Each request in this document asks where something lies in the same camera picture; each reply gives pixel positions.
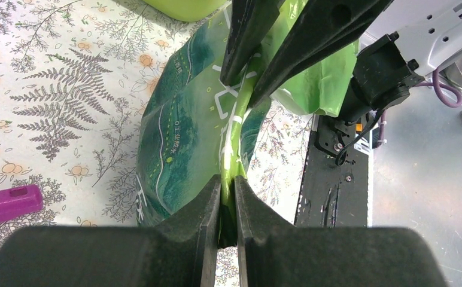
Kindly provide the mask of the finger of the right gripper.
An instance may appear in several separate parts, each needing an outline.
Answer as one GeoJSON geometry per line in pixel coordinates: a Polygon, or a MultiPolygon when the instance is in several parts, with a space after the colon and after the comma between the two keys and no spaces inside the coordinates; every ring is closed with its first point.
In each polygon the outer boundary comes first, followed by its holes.
{"type": "Polygon", "coordinates": [[[230,31],[220,81],[231,86],[278,16],[283,1],[232,1],[230,31]]]}
{"type": "Polygon", "coordinates": [[[356,41],[390,1],[308,1],[259,78],[248,106],[262,103],[287,80],[356,41]]]}

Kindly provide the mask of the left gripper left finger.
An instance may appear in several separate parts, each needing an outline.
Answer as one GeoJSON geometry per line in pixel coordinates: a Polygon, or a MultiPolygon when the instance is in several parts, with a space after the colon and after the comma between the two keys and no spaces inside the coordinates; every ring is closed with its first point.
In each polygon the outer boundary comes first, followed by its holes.
{"type": "Polygon", "coordinates": [[[213,286],[221,179],[154,227],[25,227],[0,248],[0,286],[213,286]]]}

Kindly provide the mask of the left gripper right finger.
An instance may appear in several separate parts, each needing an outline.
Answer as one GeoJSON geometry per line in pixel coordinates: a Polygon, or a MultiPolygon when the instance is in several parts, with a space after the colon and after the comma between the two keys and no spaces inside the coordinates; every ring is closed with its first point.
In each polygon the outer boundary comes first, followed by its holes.
{"type": "Polygon", "coordinates": [[[241,286],[445,286],[408,228],[296,227],[234,180],[241,286]]]}

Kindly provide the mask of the yellow green litter box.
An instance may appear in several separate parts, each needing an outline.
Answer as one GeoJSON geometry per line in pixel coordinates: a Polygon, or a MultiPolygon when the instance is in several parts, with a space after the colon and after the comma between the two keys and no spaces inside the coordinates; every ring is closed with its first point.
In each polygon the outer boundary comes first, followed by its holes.
{"type": "Polygon", "coordinates": [[[226,0],[144,0],[144,2],[163,14],[183,22],[202,20],[227,3],[226,0]]]}

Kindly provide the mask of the green cat litter bag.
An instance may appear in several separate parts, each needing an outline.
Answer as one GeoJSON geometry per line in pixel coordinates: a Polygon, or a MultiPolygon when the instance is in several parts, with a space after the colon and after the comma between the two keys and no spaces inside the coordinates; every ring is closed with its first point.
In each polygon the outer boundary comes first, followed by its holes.
{"type": "Polygon", "coordinates": [[[250,62],[229,84],[220,71],[232,20],[231,5],[213,15],[168,60],[140,126],[136,164],[136,220],[154,226],[221,176],[221,217],[236,221],[233,178],[245,175],[272,102],[296,115],[337,116],[355,67],[353,42],[287,80],[272,99],[250,109],[253,88],[299,18],[306,1],[285,1],[250,62]]]}

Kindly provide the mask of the magenta plastic scoop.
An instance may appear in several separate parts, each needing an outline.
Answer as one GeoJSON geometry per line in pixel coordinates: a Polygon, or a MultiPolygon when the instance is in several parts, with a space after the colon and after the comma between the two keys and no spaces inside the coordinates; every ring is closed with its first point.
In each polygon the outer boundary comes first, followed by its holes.
{"type": "Polygon", "coordinates": [[[0,190],[0,223],[42,209],[43,196],[37,185],[0,190]]]}

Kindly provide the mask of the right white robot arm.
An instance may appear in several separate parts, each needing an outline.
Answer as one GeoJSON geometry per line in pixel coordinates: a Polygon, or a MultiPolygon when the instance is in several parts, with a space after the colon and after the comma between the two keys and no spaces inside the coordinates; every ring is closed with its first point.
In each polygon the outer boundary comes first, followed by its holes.
{"type": "MultiPolygon", "coordinates": [[[[233,1],[220,80],[229,85],[281,12],[281,1],[233,1]]],[[[355,121],[402,103],[411,87],[462,55],[462,1],[436,1],[420,17],[384,35],[357,56],[338,118],[355,121]]],[[[307,1],[255,86],[260,104],[290,78],[356,41],[376,19],[397,20],[390,1],[307,1]]]]}

